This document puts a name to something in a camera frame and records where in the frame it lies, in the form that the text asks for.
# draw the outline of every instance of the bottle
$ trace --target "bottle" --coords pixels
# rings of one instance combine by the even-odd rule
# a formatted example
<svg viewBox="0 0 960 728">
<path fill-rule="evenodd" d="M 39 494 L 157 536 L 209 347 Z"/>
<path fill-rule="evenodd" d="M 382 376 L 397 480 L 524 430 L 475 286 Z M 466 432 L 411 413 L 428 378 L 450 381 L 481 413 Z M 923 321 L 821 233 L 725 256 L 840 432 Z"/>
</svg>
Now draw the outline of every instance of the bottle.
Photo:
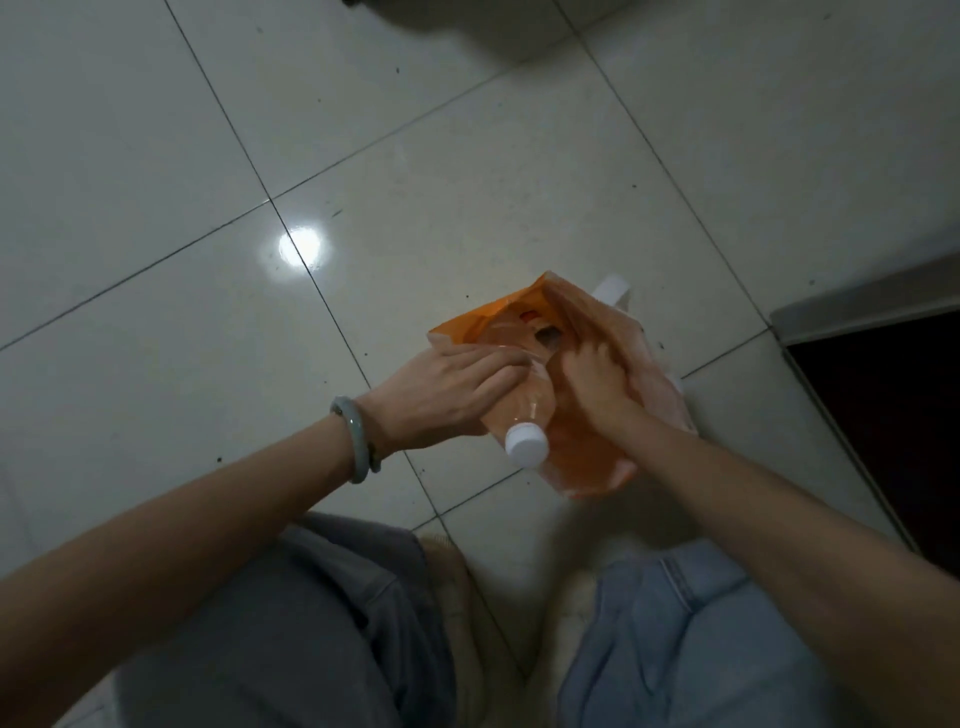
<svg viewBox="0 0 960 728">
<path fill-rule="evenodd" d="M 503 445 L 510 462 L 518 468 L 535 468 L 550 454 L 544 430 L 556 408 L 550 375 L 543 365 L 544 355 L 550 352 L 540 344 L 534 331 L 509 309 L 491 321 L 477 341 L 519 347 L 533 355 L 526 380 L 495 404 L 482 420 Z"/>
</svg>

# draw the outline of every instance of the hand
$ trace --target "hand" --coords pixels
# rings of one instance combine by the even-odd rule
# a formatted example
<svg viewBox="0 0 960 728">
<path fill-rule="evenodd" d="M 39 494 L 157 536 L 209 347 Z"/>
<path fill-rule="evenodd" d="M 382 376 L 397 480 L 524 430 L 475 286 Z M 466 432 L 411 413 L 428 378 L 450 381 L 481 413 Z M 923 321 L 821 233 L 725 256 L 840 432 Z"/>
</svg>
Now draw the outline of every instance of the hand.
<svg viewBox="0 0 960 728">
<path fill-rule="evenodd" d="M 357 398 L 377 455 L 483 435 L 480 418 L 530 372 L 520 349 L 462 344 L 428 349 Z"/>
<path fill-rule="evenodd" d="M 585 342 L 578 351 L 565 352 L 562 363 L 570 389 L 590 424 L 611 439 L 624 407 L 633 401 L 627 394 L 627 373 L 613 361 L 610 346 Z"/>
</svg>

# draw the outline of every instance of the tile grout line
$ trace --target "tile grout line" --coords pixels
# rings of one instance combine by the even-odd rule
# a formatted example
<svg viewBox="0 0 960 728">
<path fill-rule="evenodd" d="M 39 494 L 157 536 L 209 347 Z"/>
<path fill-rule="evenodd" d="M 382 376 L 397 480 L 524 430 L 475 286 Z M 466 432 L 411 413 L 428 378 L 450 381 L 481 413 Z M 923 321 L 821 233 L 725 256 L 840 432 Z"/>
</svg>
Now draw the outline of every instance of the tile grout line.
<svg viewBox="0 0 960 728">
<path fill-rule="evenodd" d="M 257 171 L 256 166 L 253 164 L 253 160 L 250 158 L 250 153 L 247 151 L 247 146 L 243 143 L 243 139 L 240 138 L 240 134 L 237 133 L 236 127 L 233 126 L 233 122 L 230 120 L 227 110 L 224 108 L 223 103 L 220 101 L 220 96 L 217 95 L 216 89 L 213 87 L 213 83 L 210 82 L 210 78 L 206 75 L 204 70 L 204 65 L 200 63 L 200 57 L 197 56 L 197 52 L 193 49 L 193 45 L 190 43 L 190 38 L 186 36 L 186 33 L 183 30 L 183 27 L 180 25 L 180 21 L 177 19 L 177 14 L 174 13 L 174 9 L 170 7 L 169 0 L 163 0 L 163 4 L 167 8 L 167 12 L 170 13 L 170 17 L 173 18 L 174 24 L 177 26 L 177 30 L 180 31 L 180 37 L 183 38 L 183 42 L 186 43 L 187 50 L 190 51 L 190 55 L 193 57 L 193 62 L 197 64 L 197 68 L 200 69 L 201 75 L 206 81 L 206 87 L 210 89 L 210 93 L 213 95 L 213 100 L 217 102 L 217 106 L 220 108 L 220 112 L 224 115 L 224 118 L 227 120 L 227 125 L 230 127 L 230 131 L 233 132 L 233 138 L 237 140 L 237 144 L 240 145 L 240 149 L 243 151 L 243 156 L 247 158 L 247 164 L 250 165 L 250 168 L 253 170 L 253 174 L 256 176 L 257 182 L 260 184 L 260 189 L 263 190 L 263 193 L 267 196 L 267 200 L 272 200 L 270 192 L 267 190 L 267 185 L 263 183 L 263 179 L 260 177 L 260 173 Z"/>
<path fill-rule="evenodd" d="M 687 209 L 690 210 L 690 214 L 693 215 L 693 218 L 697 221 L 697 224 L 700 226 L 700 229 L 704 232 L 704 235 L 707 236 L 707 240 L 710 241 L 710 245 L 713 246 L 713 250 L 716 251 L 716 253 L 720 256 L 720 259 L 723 260 L 724 265 L 727 266 L 727 270 L 730 271 L 731 276 L 733 276 L 733 279 L 736 281 L 736 284 L 740 287 L 740 290 L 743 292 L 743 295 L 747 297 L 747 301 L 749 301 L 750 305 L 754 308 L 756 315 L 760 317 L 760 321 L 762 321 L 765 325 L 769 325 L 769 322 L 767 321 L 766 316 L 764 316 L 763 312 L 760 311 L 760 307 L 756 305 L 756 301 L 754 301 L 753 296 L 750 295 L 750 292 L 747 290 L 747 286 L 743 284 L 743 281 L 740 280 L 740 276 L 736 274 L 736 272 L 733 269 L 733 266 L 731 266 L 730 262 L 727 260 L 727 257 L 724 255 L 723 251 L 720 250 L 720 246 L 717 245 L 716 240 L 713 239 L 713 235 L 710 234 L 710 231 L 707 229 L 707 226 L 704 224 L 704 221 L 700 218 L 700 215 L 697 213 L 697 210 L 694 209 L 689 199 L 687 199 L 686 193 L 684 193 L 684 190 L 680 187 L 680 184 L 677 182 L 676 178 L 674 178 L 673 174 L 670 172 L 669 168 L 666 166 L 666 163 L 660 157 L 660 154 L 657 152 L 656 147 L 654 147 L 653 143 L 650 141 L 650 137 L 647 136 L 643 128 L 640 127 L 639 122 L 636 120 L 633 113 L 627 107 L 626 103 L 624 103 L 623 98 L 620 96 L 620 93 L 613 86 L 613 83 L 610 80 L 610 77 L 607 75 L 607 72 L 603 69 L 603 66 L 601 66 L 600 63 L 597 61 L 597 59 L 593 56 L 593 52 L 590 51 L 590 48 L 587 45 L 587 41 L 584 38 L 583 33 L 581 33 L 580 30 L 576 26 L 574 26 L 573 22 L 570 20 L 570 18 L 567 16 L 564 9 L 561 7 L 559 0 L 553 0 L 553 4 L 556 6 L 557 11 L 560 13 L 560 15 L 564 17 L 564 20 L 566 20 L 566 24 L 569 26 L 570 31 L 573 33 L 574 37 L 576 37 L 577 40 L 580 42 L 580 47 L 584 49 L 584 53 L 586 53 L 587 57 L 593 62 L 594 67 L 600 73 L 600 76 L 603 78 L 604 83 L 607 84 L 607 88 L 610 89 L 617 103 L 626 112 L 628 118 L 633 123 L 636 130 L 640 133 L 640 136 L 643 137 L 643 141 L 646 142 L 647 147 L 650 149 L 654 158 L 660 164 L 660 169 L 663 170 L 663 174 L 666 175 L 667 179 L 670 180 L 670 183 L 673 185 L 674 189 L 677 190 L 677 194 L 680 195 L 681 200 L 684 201 L 684 204 L 686 205 Z M 618 10 L 609 12 L 606 15 L 602 15 L 601 17 L 591 21 L 587 25 L 587 28 L 593 27 L 599 24 L 600 22 L 614 16 L 618 12 L 623 12 L 623 10 L 624 8 L 620 8 Z"/>
<path fill-rule="evenodd" d="M 522 65 L 525 65 L 526 63 L 529 63 L 529 62 L 532 61 L 533 59 L 536 59 L 536 58 L 538 58 L 538 57 L 540 57 L 540 56 L 546 55 L 547 53 L 549 53 L 552 49 L 556 48 L 556 47 L 557 47 L 558 45 L 560 45 L 561 43 L 563 43 L 563 42 L 565 42 L 565 41 L 567 41 L 567 40 L 570 40 L 570 38 L 571 38 L 571 36 L 564 36 L 564 37 L 558 38 L 557 40 L 554 40 L 554 41 L 552 41 L 552 42 L 550 42 L 550 43 L 547 43 L 545 46 L 543 46 L 543 48 L 539 49 L 539 51 L 537 51 L 536 53 L 531 54 L 531 55 L 528 56 L 527 58 L 525 58 L 525 59 L 523 59 L 523 60 L 521 60 L 521 61 L 516 61 L 516 62 L 513 63 L 513 65 L 508 65 L 507 67 L 505 67 L 505 68 L 497 71 L 496 73 L 494 73 L 494 74 L 493 74 L 492 76 L 490 76 L 489 78 L 484 79 L 483 81 L 477 82 L 476 84 L 472 85 L 470 88 L 468 88 L 468 89 L 466 89 L 466 90 L 464 90 L 464 91 L 461 91 L 461 92 L 458 93 L 456 96 L 453 96 L 452 98 L 447 99 L 446 101 L 442 102 L 441 104 L 438 104 L 438 105 L 435 106 L 433 109 L 428 109 L 427 111 L 425 111 L 424 113 L 420 114 L 419 116 L 417 116 L 417 117 L 415 117 L 415 118 L 413 118 L 413 119 L 410 119 L 410 121 L 405 121 L 405 122 L 403 122 L 403 123 L 400 124 L 400 126 L 398 126 L 396 129 L 392 130 L 391 132 L 386 132 L 385 134 L 383 134 L 382 136 L 379 136 L 377 139 L 375 139 L 374 141 L 370 142 L 369 144 L 365 144 L 364 146 L 360 147 L 360 149 L 357 149 L 355 152 L 350 152 L 350 153 L 349 153 L 348 155 L 346 155 L 344 158 L 338 159 L 337 161 L 328 164 L 326 167 L 324 167 L 324 168 L 323 168 L 322 170 L 320 170 L 319 172 L 315 172 L 314 174 L 310 175 L 310 176 L 309 176 L 308 178 L 306 178 L 305 180 L 301 180 L 300 182 L 297 182 L 296 184 L 294 184 L 292 187 L 288 187 L 287 189 L 283 190 L 282 192 L 280 192 L 279 194 L 277 194 L 274 199 L 283 197 L 283 195 L 287 194 L 288 192 L 292 192 L 293 190 L 297 189 L 297 188 L 300 187 L 301 185 L 307 184 L 307 183 L 310 182 L 311 180 L 315 180 L 315 179 L 318 178 L 320 175 L 325 174 L 326 172 L 329 172 L 331 169 L 333 169 L 334 167 L 336 167 L 336 166 L 338 166 L 338 165 L 340 165 L 340 164 L 343 164 L 343 163 L 344 163 L 345 161 L 347 161 L 348 159 L 354 158 L 354 157 L 356 157 L 357 155 L 359 155 L 359 154 L 361 154 L 361 153 L 363 153 L 363 152 L 366 152 L 366 151 L 367 151 L 368 149 L 370 149 L 372 146 L 375 146 L 376 144 L 379 144 L 381 141 L 384 141 L 385 139 L 389 139 L 391 136 L 394 136 L 395 134 L 398 134 L 398 133 L 402 132 L 402 131 L 405 130 L 407 127 L 410 127 L 410 126 L 416 124 L 417 122 L 422 121 L 423 119 L 425 119 L 427 116 L 431 115 L 432 113 L 435 113 L 436 111 L 439 111 L 439 110 L 441 110 L 441 109 L 444 109 L 445 107 L 449 106 L 450 104 L 452 104 L 452 103 L 454 103 L 454 102 L 456 102 L 456 101 L 459 101 L 459 100 L 462 99 L 464 96 L 466 96 L 466 95 L 469 94 L 469 93 L 472 93 L 473 91 L 476 91 L 476 90 L 477 90 L 478 88 L 480 88 L 481 86 L 486 85 L 486 84 L 489 84 L 489 83 L 491 83 L 491 82 L 493 82 L 493 81 L 496 81 L 496 80 L 499 79 L 501 76 L 506 76 L 506 75 L 507 75 L 508 73 L 510 73 L 511 71 L 517 70 L 517 69 L 520 68 Z"/>
<path fill-rule="evenodd" d="M 753 336 L 750 336 L 750 337 L 744 339 L 744 340 L 741 341 L 739 344 L 737 344 L 735 347 L 730 347 L 730 348 L 727 349 L 725 352 L 723 352 L 723 353 L 721 353 L 721 354 L 717 354 L 716 356 L 714 356 L 710 361 L 704 362 L 703 364 L 701 364 L 701 365 L 700 365 L 699 367 L 697 367 L 696 369 L 691 369 L 691 370 L 690 370 L 689 372 L 687 372 L 685 375 L 681 376 L 680 379 L 686 379 L 688 376 L 693 376 L 693 375 L 695 375 L 697 372 L 701 371 L 702 369 L 706 369 L 710 364 L 713 364 L 713 363 L 719 361 L 719 360 L 722 359 L 724 356 L 726 356 L 726 355 L 729 354 L 729 353 L 735 352 L 737 349 L 742 349 L 743 347 L 747 346 L 747 344 L 749 344 L 750 342 L 752 342 L 754 339 L 760 338 L 760 336 L 762 336 L 763 334 L 765 334 L 765 333 L 767 333 L 767 332 L 769 332 L 769 331 L 771 331 L 771 328 L 770 328 L 769 326 L 765 326 L 762 331 L 758 331 L 758 332 L 755 333 Z"/>
<path fill-rule="evenodd" d="M 187 49 L 190 51 L 190 55 L 193 57 L 193 61 L 197 64 L 197 68 L 200 69 L 201 74 L 204 76 L 204 81 L 206 81 L 206 85 L 210 89 L 210 93 L 213 95 L 214 100 L 217 102 L 217 106 L 220 108 L 220 112 L 224 115 L 224 118 L 227 120 L 227 124 L 229 125 L 230 130 L 233 132 L 233 137 L 237 140 L 237 143 L 240 145 L 240 149 L 243 150 L 244 157 L 247 158 L 247 163 L 250 165 L 251 169 L 253 170 L 253 173 L 256 175 L 257 182 L 259 182 L 261 189 L 263 189 L 264 194 L 267 196 L 267 201 L 264 204 L 269 203 L 270 207 L 273 208 L 274 215 L 276 215 L 276 219 L 280 221 L 280 225 L 283 226 L 284 232 L 292 242 L 294 237 L 290 233 L 290 229 L 287 228 L 287 223 L 283 219 L 283 216 L 280 215 L 279 209 L 277 209 L 276 207 L 276 198 L 270 194 L 270 190 L 268 190 L 267 185 L 264 184 L 263 178 L 260 177 L 260 173 L 256 169 L 256 165 L 253 164 L 253 160 L 250 157 L 250 153 L 247 151 L 247 146 L 243 143 L 243 139 L 240 138 L 240 134 L 237 132 L 236 127 L 233 126 L 233 122 L 230 120 L 229 114 L 227 114 L 227 109 L 224 107 L 223 102 L 221 102 L 220 96 L 217 94 L 216 89 L 213 87 L 213 83 L 210 81 L 209 76 L 206 75 L 204 66 L 202 63 L 200 63 L 200 57 L 197 56 L 197 52 L 193 49 L 193 45 L 190 43 L 190 39 L 186 36 L 186 32 L 183 30 L 183 27 L 180 25 L 180 21 L 177 19 L 177 15 L 174 13 L 173 8 L 170 7 L 169 1 L 163 0 L 163 4 L 167 8 L 167 12 L 169 12 L 170 16 L 173 18 L 174 23 L 177 25 L 177 30 L 180 31 L 180 36 L 183 38 L 183 42 L 186 43 Z M 303 184 L 304 182 L 308 182 L 310 180 L 313 180 L 316 177 L 319 177 L 330 167 L 334 167 L 337 164 L 339 164 L 341 161 L 345 161 L 346 159 L 349 159 L 354 154 L 359 154 L 359 152 L 362 152 L 364 149 L 367 149 L 367 147 L 357 150 L 357 152 L 354 152 L 353 154 L 348 155 L 343 159 L 340 159 L 334 164 L 331 164 L 329 167 L 326 167 L 325 169 L 321 170 L 317 174 L 308 177 L 306 180 L 303 180 L 298 184 L 295 184 L 294 187 L 300 186 L 300 184 Z M 300 254 L 300 249 L 297 247 L 296 243 L 294 243 L 294 250 L 297 251 L 297 257 L 300 259 L 300 263 L 303 265 L 303 269 L 306 271 L 307 276 L 310 277 L 310 280 L 313 283 L 313 287 L 317 291 L 317 295 L 320 296 L 320 300 L 324 303 L 326 312 L 330 316 L 330 321 L 332 321 L 333 326 L 337 328 L 337 332 L 340 334 L 340 338 L 343 340 L 344 346 L 347 347 L 347 351 L 350 353 L 350 356 L 353 359 L 353 363 L 356 364 L 357 371 L 360 372 L 360 376 L 363 378 L 364 383 L 367 385 L 367 389 L 368 390 L 371 389 L 370 380 L 367 378 L 367 373 L 364 372 L 363 367 L 360 366 L 360 360 L 357 359 L 357 355 L 353 352 L 353 348 L 350 346 L 349 341 L 347 340 L 347 337 L 344 335 L 344 331 L 340 327 L 340 323 L 337 321 L 336 317 L 334 317 L 333 310 L 330 308 L 330 304 L 326 301 L 326 298 L 324 297 L 323 292 L 320 290 L 320 285 L 318 285 L 317 281 L 314 279 L 313 274 L 310 273 L 310 268 L 309 266 L 307 266 L 306 261 L 303 260 L 303 256 Z M 410 456 L 407 455 L 406 451 L 403 452 L 403 456 L 406 458 L 407 464 L 410 466 L 410 470 L 413 471 L 414 477 L 417 479 L 417 482 L 420 484 L 420 489 L 423 491 L 423 494 L 426 497 L 427 502 L 430 504 L 430 508 L 433 510 L 434 518 L 438 518 L 440 514 L 437 513 L 437 507 L 433 504 L 433 500 L 430 498 L 430 494 L 427 493 L 426 487 L 423 485 L 423 481 L 420 480 L 420 475 L 417 473 L 417 469 L 414 468 L 413 463 L 410 461 Z"/>
<path fill-rule="evenodd" d="M 274 214 L 276 218 L 280 221 L 280 225 L 283 226 L 283 231 L 286 233 L 287 237 L 293 242 L 293 235 L 290 233 L 289 228 L 287 228 L 286 220 L 283 219 L 283 216 L 280 215 L 280 211 L 276 208 L 276 201 L 271 198 L 270 206 L 274 209 Z M 344 342 L 344 346 L 347 347 L 347 351 L 350 353 L 350 357 L 353 359 L 353 363 L 356 364 L 357 371 L 360 373 L 360 376 L 364 380 L 364 384 L 367 385 L 368 391 L 371 388 L 370 380 L 367 378 L 367 373 L 363 371 L 363 367 L 360 366 L 360 360 L 357 358 L 357 355 L 353 352 L 353 347 L 350 346 L 350 342 L 347 340 L 347 335 L 344 334 L 344 330 L 340 328 L 340 322 L 337 321 L 336 317 L 333 315 L 333 310 L 330 308 L 330 304 L 326 302 L 323 291 L 320 290 L 320 285 L 317 283 L 317 280 L 313 277 L 313 274 L 310 273 L 310 268 L 307 266 L 306 261 L 303 259 L 303 256 L 300 254 L 300 248 L 297 247 L 297 243 L 294 243 L 294 250 L 297 251 L 297 257 L 300 259 L 300 263 L 303 265 L 303 269 L 306 271 L 306 275 L 310 278 L 310 282 L 313 283 L 314 289 L 317 291 L 317 295 L 320 296 L 320 300 L 323 302 L 324 307 L 326 308 L 326 313 L 330 317 L 330 321 L 333 322 L 333 326 L 337 328 L 337 333 L 340 334 L 341 340 Z M 414 477 L 417 479 L 417 482 L 420 484 L 420 489 L 423 491 L 423 495 L 426 497 L 426 501 L 430 504 L 430 508 L 433 509 L 433 517 L 439 518 L 440 514 L 437 512 L 437 506 L 433 504 L 433 499 L 430 497 L 430 494 L 427 493 L 426 486 L 423 485 L 423 481 L 420 479 L 420 474 L 417 472 L 417 469 L 414 467 L 413 462 L 410 460 L 410 455 L 407 454 L 406 450 L 402 450 L 403 457 L 407 461 L 407 465 L 410 466 L 410 470 L 413 471 Z"/>
<path fill-rule="evenodd" d="M 209 237 L 210 235 L 212 235 L 214 232 L 219 232 L 219 231 L 221 231 L 223 228 L 225 228 L 227 225 L 232 225 L 233 223 L 237 222 L 237 221 L 240 220 L 241 218 L 246 217 L 247 215 L 249 215 L 251 212 L 254 212 L 254 211 L 256 211 L 256 210 L 259 210 L 261 207 L 267 205 L 269 202 L 270 202 L 270 200 L 264 200 L 262 203 L 258 203 L 257 205 L 251 207 L 249 210 L 247 210 L 247 211 L 245 211 L 245 212 L 241 212 L 241 213 L 240 213 L 239 215 L 237 215 L 236 217 L 234 217 L 234 218 L 232 218 L 232 219 L 230 219 L 230 220 L 227 220 L 227 221 L 226 221 L 225 223 L 223 223 L 222 225 L 218 225 L 216 228 L 213 228 L 212 230 L 205 232 L 203 235 L 201 235 L 200 237 L 196 238 L 195 240 L 191 240 L 189 243 L 186 243 L 185 245 L 181 245 L 181 246 L 180 246 L 179 248 L 177 248 L 176 250 L 171 251 L 170 253 L 164 255 L 164 256 L 161 257 L 161 258 L 158 258 L 157 260 L 155 260 L 154 262 L 150 263 L 149 265 L 145 265 L 145 266 L 143 266 L 143 268 L 140 268 L 140 269 L 138 269 L 138 270 L 136 270 L 136 271 L 133 271 L 132 273 L 130 273 L 130 274 L 122 277 L 120 280 L 118 280 L 118 281 L 116 281 L 116 282 L 114 282 L 114 283 L 111 283 L 109 286 L 107 286 L 106 288 L 104 288 L 104 289 L 101 290 L 101 291 L 98 291 L 97 293 L 93 294 L 92 296 L 89 296 L 88 298 L 83 299 L 83 300 L 80 301 L 79 303 L 74 303 L 74 304 L 71 305 L 69 308 L 67 308 L 65 311 L 63 311 L 62 313 L 59 313 L 59 314 L 57 314 L 56 316 L 54 316 L 52 319 L 48 319 L 47 321 L 44 321 L 42 324 L 37 324 L 35 327 L 31 328 L 30 330 L 28 330 L 28 331 L 26 331 L 26 332 L 24 332 L 24 333 L 21 333 L 19 336 L 16 336 L 15 338 L 13 338 L 11 341 L 7 342 L 7 343 L 4 344 L 3 346 L 0 346 L 0 352 L 3 352 L 4 350 L 9 349 L 9 348 L 10 348 L 11 346 L 13 346 L 14 344 L 18 344 L 19 342 L 21 342 L 21 341 L 23 341 L 24 339 L 26 339 L 28 336 L 32 336 L 33 334 L 37 333 L 37 332 L 40 331 L 42 328 L 47 328 L 48 326 L 50 326 L 50 325 L 53 324 L 54 322 L 59 321 L 59 320 L 62 319 L 64 316 L 73 313 L 73 312 L 76 311 L 78 308 L 87 305 L 87 304 L 90 303 L 91 301 L 94 301 L 95 299 L 99 299 L 99 298 L 100 298 L 101 296 L 103 296 L 105 293 L 109 293 L 109 292 L 112 291 L 114 288 L 117 288 L 117 287 L 123 285 L 124 283 L 126 283 L 128 280 L 133 279 L 133 278 L 136 278 L 136 277 L 139 276 L 141 273 L 146 273 L 146 272 L 149 271 L 151 268 L 153 268 L 153 267 L 159 265 L 160 263 L 162 263 L 164 260 L 167 260 L 168 258 L 173 257 L 173 256 L 176 255 L 177 253 L 181 253 L 182 251 L 185 251 L 187 248 L 189 248 L 189 247 L 192 246 L 192 245 L 196 245 L 196 244 L 199 243 L 201 240 L 204 240 L 204 239 L 208 238 L 208 237 Z"/>
<path fill-rule="evenodd" d="M 457 547 L 457 550 L 460 551 L 460 547 L 457 546 L 457 542 L 454 540 L 453 534 L 451 534 L 450 530 L 446 527 L 446 523 L 444 522 L 444 519 L 438 516 L 437 520 L 440 522 L 440 526 L 444 530 L 444 533 L 446 534 L 446 538 L 448 538 L 450 542 Z M 467 560 L 467 556 L 464 555 L 464 562 L 466 562 L 466 560 Z M 507 648 L 507 654 L 510 655 L 510 659 L 514 661 L 514 667 L 516 667 L 516 671 L 520 674 L 520 677 L 524 678 L 525 680 L 526 673 L 523 671 L 523 668 L 520 667 L 520 660 L 516 658 L 516 655 L 514 654 L 514 649 L 510 645 L 510 641 L 507 639 L 507 634 L 503 631 L 503 627 L 500 626 L 500 622 L 496 620 L 496 615 L 493 613 L 493 609 L 490 608 L 490 604 L 487 602 L 487 598 L 484 596 L 483 592 L 481 591 L 480 584 L 477 582 L 476 577 L 473 576 L 473 571 L 470 570 L 469 565 L 467 566 L 467 575 L 469 576 L 469 579 L 470 579 L 470 586 L 473 588 L 473 591 L 476 593 L 477 598 L 480 600 L 480 603 L 483 605 L 484 609 L 487 610 L 487 614 L 490 616 L 490 621 L 493 622 L 493 627 L 496 629 L 497 634 L 500 635 L 500 639 L 503 640 L 503 643 Z"/>
</svg>

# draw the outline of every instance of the tile floor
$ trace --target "tile floor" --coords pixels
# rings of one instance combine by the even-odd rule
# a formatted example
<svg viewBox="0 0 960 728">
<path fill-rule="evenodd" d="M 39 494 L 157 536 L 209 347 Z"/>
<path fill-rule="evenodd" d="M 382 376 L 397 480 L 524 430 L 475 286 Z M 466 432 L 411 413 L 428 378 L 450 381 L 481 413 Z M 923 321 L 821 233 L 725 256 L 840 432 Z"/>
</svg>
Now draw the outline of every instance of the tile floor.
<svg viewBox="0 0 960 728">
<path fill-rule="evenodd" d="M 311 422 L 548 268 L 624 276 L 706 436 L 892 533 L 766 320 L 956 220 L 955 3 L 3 15 L 0 574 Z M 318 507 L 449 532 L 498 720 L 564 572 L 695 534 L 649 484 L 571 503 L 488 439 Z M 109 695 L 62 724 L 115 725 Z"/>
</svg>

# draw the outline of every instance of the finger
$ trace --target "finger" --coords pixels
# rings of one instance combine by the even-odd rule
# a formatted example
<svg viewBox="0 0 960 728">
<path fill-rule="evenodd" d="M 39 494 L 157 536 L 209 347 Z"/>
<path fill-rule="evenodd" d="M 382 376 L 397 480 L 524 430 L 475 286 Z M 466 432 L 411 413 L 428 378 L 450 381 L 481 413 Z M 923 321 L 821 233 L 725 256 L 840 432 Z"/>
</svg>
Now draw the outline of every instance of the finger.
<svg viewBox="0 0 960 728">
<path fill-rule="evenodd" d="M 487 377 L 473 392 L 470 409 L 474 417 L 483 417 L 490 408 L 514 391 L 530 375 L 523 365 L 503 367 Z"/>
<path fill-rule="evenodd" d="M 475 352 L 477 349 L 484 349 L 489 344 L 444 344 L 437 349 L 444 356 L 456 356 L 459 353 Z"/>
<path fill-rule="evenodd" d="M 450 354 L 446 358 L 447 363 L 452 364 L 457 369 L 466 369 L 471 364 L 480 361 L 483 357 L 504 349 L 504 347 L 498 347 L 493 344 L 470 344 L 470 346 L 470 349 Z"/>
<path fill-rule="evenodd" d="M 496 347 L 492 352 L 467 367 L 467 381 L 479 386 L 504 367 L 530 366 L 530 354 L 523 349 Z"/>
</svg>

